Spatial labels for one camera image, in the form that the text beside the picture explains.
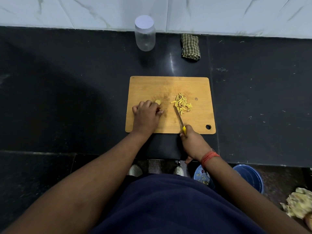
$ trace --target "jar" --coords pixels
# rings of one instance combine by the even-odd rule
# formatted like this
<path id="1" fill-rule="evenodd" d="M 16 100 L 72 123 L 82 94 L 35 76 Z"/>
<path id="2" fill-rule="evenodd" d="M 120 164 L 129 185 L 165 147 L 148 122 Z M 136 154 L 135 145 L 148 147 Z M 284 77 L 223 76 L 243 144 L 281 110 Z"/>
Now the jar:
<path id="1" fill-rule="evenodd" d="M 155 46 L 156 30 L 154 20 L 148 15 L 140 15 L 135 19 L 135 41 L 142 51 L 150 51 Z"/>

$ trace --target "red wristband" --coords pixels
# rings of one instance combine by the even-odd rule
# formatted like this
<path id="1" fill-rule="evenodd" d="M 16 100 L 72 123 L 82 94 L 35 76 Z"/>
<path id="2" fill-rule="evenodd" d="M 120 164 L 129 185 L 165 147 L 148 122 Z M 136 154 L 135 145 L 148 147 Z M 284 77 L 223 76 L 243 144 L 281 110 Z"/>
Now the red wristband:
<path id="1" fill-rule="evenodd" d="M 220 155 L 217 154 L 217 153 L 214 152 L 214 151 L 211 151 L 211 152 L 206 153 L 206 155 L 205 155 L 205 156 L 202 158 L 202 160 L 200 161 L 200 163 L 201 163 L 203 169 L 205 169 L 205 163 L 206 163 L 209 159 L 211 159 L 212 157 L 220 157 Z"/>

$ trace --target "person's left hand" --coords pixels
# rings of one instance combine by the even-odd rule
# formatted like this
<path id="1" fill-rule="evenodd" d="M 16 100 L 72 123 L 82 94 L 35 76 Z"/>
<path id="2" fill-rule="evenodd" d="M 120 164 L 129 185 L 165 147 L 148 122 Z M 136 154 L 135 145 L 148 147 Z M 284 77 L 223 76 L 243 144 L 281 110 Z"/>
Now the person's left hand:
<path id="1" fill-rule="evenodd" d="M 132 111 L 135 116 L 132 132 L 147 137 L 150 137 L 156 130 L 160 116 L 164 112 L 160 110 L 158 103 L 152 103 L 150 100 L 141 101 L 138 105 L 132 107 Z"/>

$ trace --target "white shoe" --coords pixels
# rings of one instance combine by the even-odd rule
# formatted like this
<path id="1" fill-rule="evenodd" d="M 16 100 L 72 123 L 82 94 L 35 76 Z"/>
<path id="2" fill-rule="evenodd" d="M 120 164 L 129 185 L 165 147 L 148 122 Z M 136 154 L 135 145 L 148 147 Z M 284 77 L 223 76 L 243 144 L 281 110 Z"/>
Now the white shoe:
<path id="1" fill-rule="evenodd" d="M 142 169 L 138 165 L 134 164 L 130 167 L 128 174 L 130 176 L 139 177 L 143 174 L 143 172 L 142 172 Z"/>
<path id="2" fill-rule="evenodd" d="M 183 171 L 182 167 L 176 167 L 174 169 L 174 174 L 184 177 L 184 171 Z"/>

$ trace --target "forearm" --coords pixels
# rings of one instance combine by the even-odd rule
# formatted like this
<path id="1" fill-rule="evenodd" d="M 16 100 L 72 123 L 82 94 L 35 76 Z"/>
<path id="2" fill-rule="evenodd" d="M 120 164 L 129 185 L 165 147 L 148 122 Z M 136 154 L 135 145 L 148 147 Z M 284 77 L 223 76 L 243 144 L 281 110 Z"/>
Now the forearm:
<path id="1" fill-rule="evenodd" d="M 208 173 L 220 184 L 232 202 L 268 233 L 308 233 L 303 227 L 267 200 L 222 158 L 205 164 Z"/>
<path id="2" fill-rule="evenodd" d="M 125 178 L 147 137 L 129 134 L 52 187 L 6 233 L 87 233 Z"/>

